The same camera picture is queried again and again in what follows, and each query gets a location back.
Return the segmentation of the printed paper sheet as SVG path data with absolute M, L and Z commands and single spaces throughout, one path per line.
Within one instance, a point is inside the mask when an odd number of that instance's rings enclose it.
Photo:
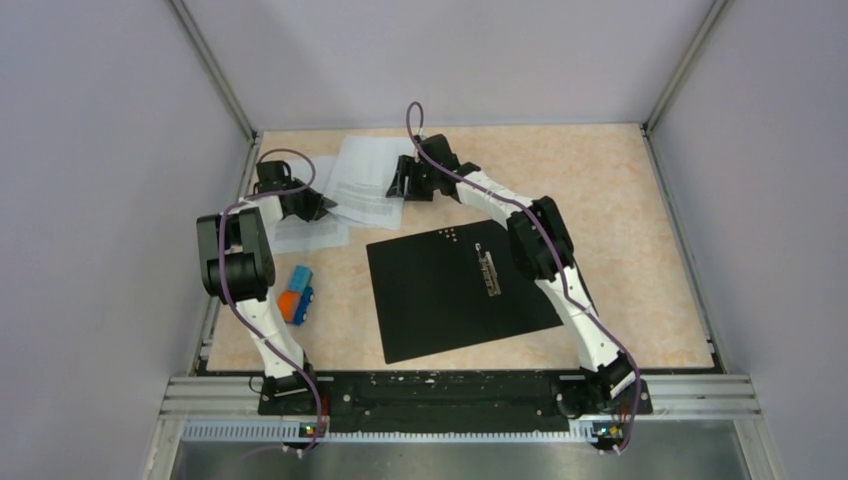
M 286 159 L 295 178 L 306 182 L 311 178 L 307 163 L 299 158 Z M 316 177 L 311 188 L 323 193 L 330 174 L 336 164 L 335 156 L 313 157 Z M 344 247 L 350 244 L 349 227 L 327 214 L 317 221 L 304 221 L 291 215 L 268 230 L 270 248 L 273 254 L 313 251 L 324 248 Z
M 398 230 L 403 201 L 386 194 L 399 157 L 412 153 L 405 137 L 346 136 L 324 190 L 336 203 L 330 212 L 355 224 Z

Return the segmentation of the teal black file folder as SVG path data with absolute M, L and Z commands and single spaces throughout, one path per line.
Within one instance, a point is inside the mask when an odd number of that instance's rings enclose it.
M 493 220 L 366 247 L 382 349 L 393 364 L 561 325 Z

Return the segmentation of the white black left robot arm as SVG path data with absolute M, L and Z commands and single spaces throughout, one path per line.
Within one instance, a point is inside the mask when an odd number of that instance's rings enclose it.
M 302 325 L 314 301 L 313 271 L 294 267 L 275 290 L 276 266 L 268 238 L 280 221 L 317 221 L 333 201 L 294 176 L 284 160 L 258 163 L 252 195 L 196 221 L 200 275 L 206 292 L 227 305 L 247 329 L 263 360 L 261 395 L 279 397 L 297 413 L 319 404 L 320 386 L 304 349 L 290 332 Z

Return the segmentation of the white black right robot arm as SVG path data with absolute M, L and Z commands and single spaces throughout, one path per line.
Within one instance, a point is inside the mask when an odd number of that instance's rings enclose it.
M 388 197 L 429 201 L 441 193 L 487 214 L 506 230 L 517 269 L 543 292 L 576 341 L 589 404 L 612 412 L 628 390 L 640 395 L 641 371 L 602 324 L 556 202 L 518 194 L 479 166 L 460 162 L 442 134 L 413 134 L 410 140 L 415 153 L 399 157 Z

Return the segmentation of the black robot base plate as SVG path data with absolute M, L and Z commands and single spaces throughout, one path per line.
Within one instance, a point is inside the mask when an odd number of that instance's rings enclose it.
M 314 371 L 316 391 L 266 400 L 263 416 L 321 419 L 327 435 L 565 433 L 579 421 L 623 426 L 654 408 L 647 384 L 616 401 L 580 370 Z

